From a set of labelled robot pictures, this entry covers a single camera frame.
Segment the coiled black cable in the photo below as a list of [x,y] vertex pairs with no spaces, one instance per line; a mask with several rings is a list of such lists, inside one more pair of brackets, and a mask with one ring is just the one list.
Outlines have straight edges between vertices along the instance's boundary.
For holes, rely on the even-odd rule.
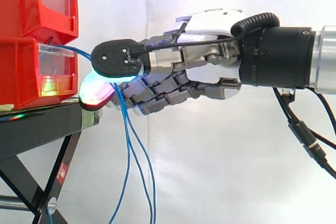
[[280,20],[274,13],[260,13],[238,21],[231,27],[231,34],[244,37],[250,31],[260,27],[280,26]]

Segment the blue wire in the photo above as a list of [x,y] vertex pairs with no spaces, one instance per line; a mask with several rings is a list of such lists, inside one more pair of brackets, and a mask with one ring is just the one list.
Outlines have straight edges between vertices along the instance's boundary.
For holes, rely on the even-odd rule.
[[91,60],[91,55],[83,50],[80,50],[76,47],[70,47],[70,46],[62,46],[62,45],[52,45],[52,46],[55,46],[55,47],[60,47],[60,48],[64,48],[64,49],[68,49],[68,50],[71,50],[71,51],[74,51],[82,56],[84,56],[85,58],[87,58],[88,60]]
[[124,121],[126,144],[127,144],[127,170],[126,170],[126,174],[125,174],[124,183],[123,183],[123,186],[122,186],[122,189],[121,189],[121,194],[120,194],[120,197],[119,197],[119,200],[118,200],[118,204],[117,204],[117,207],[116,207],[116,209],[115,209],[115,211],[114,211],[114,213],[111,217],[111,220],[109,222],[110,224],[112,224],[114,219],[116,218],[116,215],[119,211],[120,205],[121,205],[122,200],[124,198],[125,189],[126,189],[126,185],[127,185],[127,181],[128,181],[128,177],[129,177],[129,173],[130,173],[130,168],[131,168],[131,155],[130,155],[130,145],[129,145],[130,134],[128,132],[127,119],[124,115],[123,115],[123,121]]
[[152,162],[151,162],[150,157],[149,157],[149,155],[148,155],[148,153],[146,151],[146,148],[142,144],[142,142],[141,142],[141,140],[140,140],[140,138],[139,138],[139,136],[137,134],[137,131],[135,130],[135,128],[134,128],[134,126],[132,124],[132,121],[131,121],[130,116],[128,114],[128,111],[127,111],[127,108],[126,108],[126,104],[125,104],[125,101],[123,99],[123,96],[122,96],[122,93],[121,93],[121,90],[120,90],[119,86],[117,84],[114,84],[113,87],[114,87],[114,89],[117,92],[117,95],[118,95],[118,98],[119,98],[119,101],[120,101],[121,109],[122,110],[124,109],[123,113],[125,113],[125,115],[127,117],[127,120],[128,120],[128,124],[130,125],[133,134],[135,135],[136,139],[138,140],[138,143],[141,146],[141,149],[144,152],[144,154],[146,156],[146,159],[147,159],[147,162],[148,162],[148,165],[149,165],[149,169],[150,169],[150,173],[151,173],[151,177],[152,177],[152,183],[153,183],[154,224],[155,224],[156,223],[156,185],[155,185],[155,177],[154,177],[154,171],[153,171],[153,167],[152,167]]
[[[90,60],[91,61],[91,55],[88,54],[87,52],[83,51],[83,50],[80,50],[76,47],[70,47],[70,46],[61,46],[61,45],[55,45],[57,47],[60,47],[60,48],[65,48],[65,49],[69,49],[69,50],[72,50],[82,56],[84,56],[86,59]],[[154,177],[154,172],[153,172],[153,168],[152,168],[152,163],[151,163],[151,160],[149,158],[149,155],[145,149],[145,147],[143,146],[135,128],[133,127],[133,124],[131,122],[131,119],[128,115],[128,111],[127,111],[127,107],[126,107],[126,104],[125,104],[125,101],[123,99],[123,95],[119,89],[119,86],[118,85],[112,85],[114,87],[114,89],[116,90],[117,92],[117,95],[119,97],[119,100],[121,101],[121,111],[122,111],[122,117],[123,117],[123,121],[124,121],[124,128],[125,128],[125,135],[126,135],[126,142],[127,142],[127,170],[126,170],[126,174],[125,174],[125,179],[124,179],[124,183],[123,183],[123,187],[122,187],[122,190],[121,190],[121,195],[120,195],[120,198],[119,198],[119,201],[118,201],[118,204],[117,204],[117,207],[111,217],[111,220],[110,220],[110,224],[112,224],[112,222],[114,221],[119,209],[120,209],[120,206],[121,206],[121,203],[122,203],[122,200],[123,200],[123,197],[124,197],[124,193],[125,193],[125,189],[126,189],[126,185],[127,185],[127,181],[128,181],[128,177],[129,177],[129,172],[130,172],[130,149],[132,151],[132,154],[134,156],[134,159],[135,159],[135,162],[136,162],[136,165],[138,166],[138,169],[139,169],[139,172],[140,172],[140,175],[141,175],[141,180],[142,180],[142,184],[143,184],[143,187],[144,187],[144,190],[145,190],[145,194],[146,194],[146,198],[148,200],[148,203],[150,205],[150,214],[151,214],[151,220],[150,220],[150,223],[154,223],[156,224],[156,185],[155,185],[155,177]],[[130,124],[130,127],[132,129],[132,132],[133,134],[135,135],[136,139],[138,140],[138,143],[140,144],[145,156],[146,156],[146,159],[147,159],[147,162],[149,164],[149,168],[150,168],[150,172],[151,172],[151,177],[152,177],[152,181],[153,181],[153,202],[154,202],[154,217],[153,217],[153,208],[152,208],[152,202],[151,202],[151,199],[150,199],[150,196],[149,196],[149,193],[148,193],[148,190],[147,190],[147,186],[146,186],[146,183],[145,183],[145,178],[144,178],[144,175],[143,175],[143,171],[142,171],[142,168],[141,168],[141,165],[140,165],[140,162],[138,160],[138,157],[135,153],[135,150],[133,148],[133,145],[132,145],[132,142],[131,142],[131,139],[130,139],[130,134],[129,134],[129,131],[128,131],[128,126],[127,126],[127,122]]]
[[[116,91],[116,93],[118,95],[119,100],[122,101],[121,104],[120,104],[120,107],[121,107],[121,111],[122,111],[123,116],[127,117],[128,123],[130,124],[130,126],[132,128],[132,131],[134,132],[134,135],[136,136],[136,138],[138,140],[140,140],[139,137],[138,137],[138,135],[137,135],[137,133],[136,133],[136,131],[135,131],[135,129],[134,129],[134,127],[133,127],[133,125],[131,125],[132,122],[131,122],[131,120],[129,118],[129,115],[128,115],[128,112],[127,112],[127,108],[126,108],[126,104],[125,104],[125,101],[123,99],[122,93],[121,93],[121,91],[119,89],[119,86],[117,84],[112,84],[112,86],[114,87],[114,89],[115,89],[115,91]],[[138,160],[138,157],[137,157],[137,155],[136,155],[136,153],[134,151],[134,148],[133,148],[133,145],[132,145],[131,141],[129,142],[129,145],[130,145],[130,148],[132,150],[132,153],[133,153],[136,165],[138,166],[138,169],[139,169],[139,172],[140,172],[140,176],[141,176],[141,180],[142,180],[142,185],[143,185],[143,188],[145,190],[146,198],[147,198],[147,201],[148,201],[148,204],[149,204],[149,207],[150,207],[150,224],[152,224],[153,223],[153,207],[152,207],[151,197],[150,197],[150,195],[148,193],[148,190],[147,190],[147,185],[146,185],[145,178],[144,178],[144,175],[143,175],[142,167],[141,167],[140,162]]]
[[133,134],[135,135],[136,139],[138,140],[138,143],[139,145],[141,146],[145,156],[146,156],[146,159],[147,159],[147,162],[148,162],[148,166],[149,166],[149,169],[150,169],[150,173],[151,173],[151,177],[152,177],[152,183],[153,183],[153,204],[154,204],[154,224],[156,224],[156,185],[155,185],[155,177],[154,177],[154,171],[153,171],[153,167],[152,167],[152,162],[149,158],[149,155],[145,149],[145,146],[143,146],[135,128],[133,127],[133,124],[131,122],[131,119],[130,119],[130,116],[128,115],[128,112],[126,113],[126,116],[127,116],[127,119],[128,119],[128,123],[132,129],[132,132]]
[[49,208],[47,208],[47,215],[48,215],[48,217],[49,217],[49,223],[50,223],[50,224],[54,224],[54,222],[52,221],[53,219],[52,219],[52,217],[51,217]]

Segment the black table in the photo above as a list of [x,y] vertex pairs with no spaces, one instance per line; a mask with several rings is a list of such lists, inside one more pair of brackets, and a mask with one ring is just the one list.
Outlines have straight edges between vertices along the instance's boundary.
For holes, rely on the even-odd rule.
[[[31,211],[33,224],[67,223],[56,203],[82,130],[99,123],[100,111],[83,110],[78,99],[25,111],[0,112],[0,177],[17,197],[0,196],[0,209]],[[64,138],[45,189],[17,157],[18,154]]]

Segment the black connector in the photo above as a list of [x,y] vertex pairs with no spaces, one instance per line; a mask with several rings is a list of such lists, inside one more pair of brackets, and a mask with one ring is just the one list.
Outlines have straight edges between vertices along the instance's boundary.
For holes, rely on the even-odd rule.
[[317,143],[317,140],[311,130],[306,126],[303,121],[298,123],[288,124],[294,135],[303,144],[303,147],[308,152],[311,158],[315,159],[320,166],[327,162],[326,153]]

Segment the white backdrop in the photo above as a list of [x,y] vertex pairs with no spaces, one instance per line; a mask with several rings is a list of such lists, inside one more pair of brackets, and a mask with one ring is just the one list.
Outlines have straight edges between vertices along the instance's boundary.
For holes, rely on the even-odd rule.
[[[178,15],[203,8],[270,11],[283,26],[334,24],[335,0],[80,0],[80,38],[91,51],[117,38],[159,35]],[[81,77],[90,69],[80,62]],[[336,98],[327,96],[333,108]],[[334,140],[322,106],[300,91],[298,116]],[[243,87],[227,101],[188,100],[149,118],[132,116],[150,150],[158,186],[158,223],[335,223],[335,181],[305,153],[287,127],[272,91]],[[60,142],[21,155],[44,186]],[[336,156],[326,148],[331,163]],[[126,164],[121,116],[104,110],[83,133],[59,208],[69,223],[108,223]],[[8,190],[2,186],[0,193]],[[29,223],[30,214],[0,211],[0,223]],[[148,206],[133,164],[116,223],[148,223]]]

